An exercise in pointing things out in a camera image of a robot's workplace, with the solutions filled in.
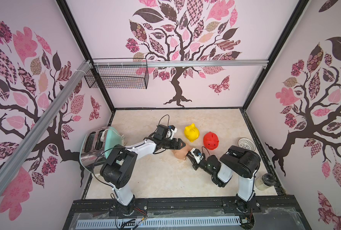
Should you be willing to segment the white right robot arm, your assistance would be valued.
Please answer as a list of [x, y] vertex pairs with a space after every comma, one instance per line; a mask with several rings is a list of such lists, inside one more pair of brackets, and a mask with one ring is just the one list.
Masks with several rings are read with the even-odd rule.
[[234, 174], [239, 179], [237, 197], [243, 203], [253, 198], [254, 181], [260, 168], [260, 156], [248, 149], [231, 146], [219, 159], [215, 155], [206, 157], [200, 150], [193, 148], [186, 155], [192, 163], [193, 169], [199, 168], [211, 176], [211, 180], [218, 187], [225, 187]]

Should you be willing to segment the pink piggy bank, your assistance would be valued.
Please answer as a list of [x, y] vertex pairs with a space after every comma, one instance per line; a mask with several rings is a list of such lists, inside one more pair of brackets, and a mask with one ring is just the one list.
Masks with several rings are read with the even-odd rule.
[[176, 157], [178, 160], [186, 160], [188, 152], [192, 150], [192, 147], [188, 144], [186, 144], [182, 149], [178, 150], [172, 150], [172, 153], [174, 157]]

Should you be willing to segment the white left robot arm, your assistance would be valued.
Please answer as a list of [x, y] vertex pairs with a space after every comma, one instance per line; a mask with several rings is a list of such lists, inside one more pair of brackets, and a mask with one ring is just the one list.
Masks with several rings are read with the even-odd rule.
[[132, 146], [116, 145], [106, 156], [100, 169], [100, 176], [115, 193], [119, 204], [129, 206], [135, 199], [127, 185], [136, 161], [147, 155], [162, 153], [164, 150], [181, 150], [185, 142], [174, 137], [177, 128], [173, 125], [157, 125], [156, 130], [138, 144]]

